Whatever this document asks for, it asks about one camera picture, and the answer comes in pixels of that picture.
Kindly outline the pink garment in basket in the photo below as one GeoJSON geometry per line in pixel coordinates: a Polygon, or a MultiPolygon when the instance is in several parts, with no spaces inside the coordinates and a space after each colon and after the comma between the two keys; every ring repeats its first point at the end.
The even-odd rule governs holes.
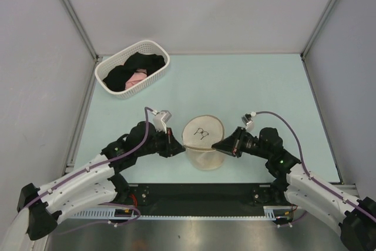
{"type": "Polygon", "coordinates": [[[125,90],[135,86],[137,83],[147,78],[147,70],[137,69],[134,72],[125,73],[125,90]]]}

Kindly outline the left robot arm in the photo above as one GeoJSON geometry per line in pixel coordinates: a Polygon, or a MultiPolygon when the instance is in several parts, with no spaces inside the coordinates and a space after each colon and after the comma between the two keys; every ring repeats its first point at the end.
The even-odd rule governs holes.
{"type": "Polygon", "coordinates": [[[130,190],[120,174],[123,170],[135,165],[142,156],[158,154],[169,158],[184,151],[171,128],[158,131],[150,122],[139,122],[81,168],[40,187],[33,183],[25,185],[17,211],[28,211],[26,234],[30,240],[38,240],[82,209],[103,203],[125,203],[130,190]]]}

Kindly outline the white perforated plastic basket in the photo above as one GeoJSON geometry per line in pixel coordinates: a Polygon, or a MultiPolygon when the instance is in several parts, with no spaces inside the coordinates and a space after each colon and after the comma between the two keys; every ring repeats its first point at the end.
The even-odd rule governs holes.
{"type": "Polygon", "coordinates": [[[142,40],[139,42],[134,43],[131,46],[128,46],[125,49],[122,49],[118,53],[108,57],[101,63],[99,63],[95,68],[95,78],[97,82],[100,84],[100,86],[110,95],[114,96],[118,99],[128,99],[132,97],[133,95],[139,93],[143,89],[150,86],[152,83],[155,83],[157,80],[162,78],[166,72],[168,71],[170,66],[170,56],[165,51],[164,48],[162,48],[158,43],[152,40],[142,40]],[[165,65],[160,68],[158,71],[154,72],[150,76],[147,76],[144,80],[138,82],[137,84],[133,85],[129,89],[125,89],[121,92],[114,92],[111,91],[104,83],[104,79],[107,77],[109,72],[115,68],[118,65],[121,65],[121,63],[125,63],[126,60],[136,52],[142,53],[145,55],[160,55],[163,57],[165,65]]]}

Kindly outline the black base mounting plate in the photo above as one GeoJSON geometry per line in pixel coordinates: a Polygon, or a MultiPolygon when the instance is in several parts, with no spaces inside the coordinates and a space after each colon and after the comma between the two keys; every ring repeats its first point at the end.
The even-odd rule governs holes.
{"type": "Polygon", "coordinates": [[[132,205],[148,215],[255,215],[266,206],[287,206],[281,192],[259,183],[131,184],[117,203],[132,205]]]}

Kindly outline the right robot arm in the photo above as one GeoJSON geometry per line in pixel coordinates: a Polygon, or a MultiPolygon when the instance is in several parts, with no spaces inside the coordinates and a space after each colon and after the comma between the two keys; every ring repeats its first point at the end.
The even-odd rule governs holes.
{"type": "Polygon", "coordinates": [[[271,198],[303,208],[337,235],[348,250],[375,250],[375,200],[360,199],[321,180],[304,168],[303,162],[283,147],[275,128],[263,128],[258,137],[238,127],[213,149],[233,157],[243,153],[266,159],[274,176],[271,198]]]}

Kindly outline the black garment in basket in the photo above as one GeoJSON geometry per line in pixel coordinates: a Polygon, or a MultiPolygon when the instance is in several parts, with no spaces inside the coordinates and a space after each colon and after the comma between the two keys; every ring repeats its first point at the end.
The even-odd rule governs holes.
{"type": "Polygon", "coordinates": [[[134,72],[137,69],[147,70],[147,77],[153,75],[165,66],[164,57],[161,55],[145,55],[139,52],[131,55],[123,65],[114,67],[103,79],[108,89],[114,92],[125,91],[125,73],[134,72]]]}

